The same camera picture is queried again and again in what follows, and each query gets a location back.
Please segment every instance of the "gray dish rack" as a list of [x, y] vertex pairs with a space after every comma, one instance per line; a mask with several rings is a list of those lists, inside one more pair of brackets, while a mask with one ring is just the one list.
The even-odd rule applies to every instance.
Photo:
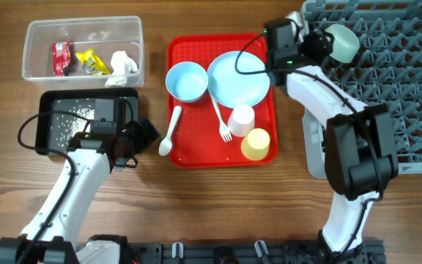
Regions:
[[[308, 0], [305, 30], [340, 23], [359, 37], [352, 63], [327, 58], [328, 78], [369, 105], [385, 103], [393, 116], [400, 174], [422, 174], [422, 1]], [[309, 172], [326, 178], [324, 129], [306, 109], [303, 117]]]

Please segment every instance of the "light blue bowl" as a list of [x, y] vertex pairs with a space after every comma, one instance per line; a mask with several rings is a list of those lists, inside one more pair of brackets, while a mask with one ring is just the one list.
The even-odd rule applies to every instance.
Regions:
[[195, 62], [180, 62], [166, 76], [169, 93], [184, 103], [198, 100], [208, 86], [206, 70]]

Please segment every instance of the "clear plastic bin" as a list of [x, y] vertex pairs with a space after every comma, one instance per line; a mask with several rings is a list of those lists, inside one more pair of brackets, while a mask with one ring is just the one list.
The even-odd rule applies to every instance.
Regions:
[[[53, 74], [51, 46], [70, 41], [70, 72], [65, 77]], [[74, 18], [34, 21], [27, 31], [23, 50], [22, 77], [46, 89], [104, 88], [110, 75], [88, 76], [75, 57], [76, 52], [92, 48], [113, 72], [110, 61], [115, 51], [126, 51], [138, 65], [138, 71], [126, 77], [126, 87], [144, 85], [144, 42], [141, 19], [137, 16]]]

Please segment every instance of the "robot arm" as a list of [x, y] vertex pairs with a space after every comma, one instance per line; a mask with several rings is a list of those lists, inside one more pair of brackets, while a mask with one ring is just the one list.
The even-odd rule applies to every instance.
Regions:
[[[125, 122], [127, 105], [132, 113], [132, 120], [128, 123]], [[42, 208], [19, 237], [0, 240], [0, 263], [32, 264], [42, 260], [44, 263], [113, 264], [120, 263], [120, 257], [131, 263], [133, 254], [126, 237], [95, 236], [89, 239], [84, 249], [75, 253], [79, 230], [91, 201], [111, 170], [135, 167], [126, 165], [127, 161], [133, 159], [137, 163], [134, 155], [158, 137], [149, 120], [133, 120], [131, 107], [124, 98], [95, 99], [90, 132], [78, 132], [67, 146], [67, 157], [75, 164], [73, 181], [68, 185], [72, 176], [70, 162], [66, 160]], [[62, 199], [66, 186], [70, 187]], [[60, 206], [52, 212], [60, 199]]]
[[[107, 154], [97, 153], [96, 150], [80, 149], [68, 153], [68, 155], [77, 164], [79, 175], [74, 179], [64, 202], [53, 217], [52, 226], [43, 233], [39, 240], [52, 241], [55, 236], [61, 236], [64, 241], [71, 242], [75, 248], [79, 230], [86, 218], [91, 201], [99, 187], [110, 175], [110, 165]], [[30, 224], [22, 230], [21, 235], [26, 234], [26, 238], [29, 240], [34, 238], [40, 228], [40, 223], [45, 221], [66, 186], [69, 176], [70, 165], [66, 161], [62, 173], [45, 203]]]
[[[303, 36], [295, 30], [301, 26], [298, 14], [288, 17], [265, 24], [266, 70], [272, 85], [305, 106], [326, 130], [325, 171], [335, 192], [327, 224], [319, 232], [319, 262], [337, 263], [358, 254], [371, 201], [398, 174], [391, 115], [385, 106], [352, 98], [314, 66], [331, 54], [333, 35], [317, 29]], [[370, 141], [359, 122], [368, 128]], [[369, 144], [374, 145], [380, 179]]]

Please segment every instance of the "yellow cup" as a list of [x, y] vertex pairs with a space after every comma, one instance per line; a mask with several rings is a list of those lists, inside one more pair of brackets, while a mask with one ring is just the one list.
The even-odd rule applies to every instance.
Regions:
[[268, 154], [270, 135], [261, 128], [255, 128], [245, 136], [240, 145], [242, 154], [251, 161], [260, 161]]

